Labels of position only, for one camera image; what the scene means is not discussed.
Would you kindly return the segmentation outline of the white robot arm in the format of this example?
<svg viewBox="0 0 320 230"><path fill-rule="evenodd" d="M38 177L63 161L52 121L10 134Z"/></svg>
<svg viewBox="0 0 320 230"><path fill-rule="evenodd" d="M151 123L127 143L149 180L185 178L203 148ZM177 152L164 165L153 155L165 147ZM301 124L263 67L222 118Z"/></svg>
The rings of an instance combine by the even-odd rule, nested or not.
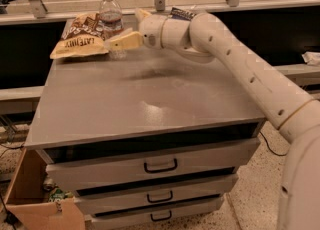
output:
<svg viewBox="0 0 320 230"><path fill-rule="evenodd" d="M106 40L107 49L171 49L197 62L218 59L291 144L279 197L277 230L320 230L320 101L239 41L216 16L135 11L138 29Z"/></svg>

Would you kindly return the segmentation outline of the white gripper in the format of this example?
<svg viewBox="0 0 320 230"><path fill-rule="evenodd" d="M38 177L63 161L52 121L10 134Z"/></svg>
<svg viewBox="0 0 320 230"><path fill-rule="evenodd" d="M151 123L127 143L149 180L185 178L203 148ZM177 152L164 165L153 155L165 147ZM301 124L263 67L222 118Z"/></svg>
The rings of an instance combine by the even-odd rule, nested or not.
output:
<svg viewBox="0 0 320 230"><path fill-rule="evenodd" d="M142 8L135 9L135 17L139 22L139 32L132 31L125 35L117 35L105 41L104 47L108 51L131 50L143 44L152 49L161 49L161 33L166 17L151 15Z"/></svg>

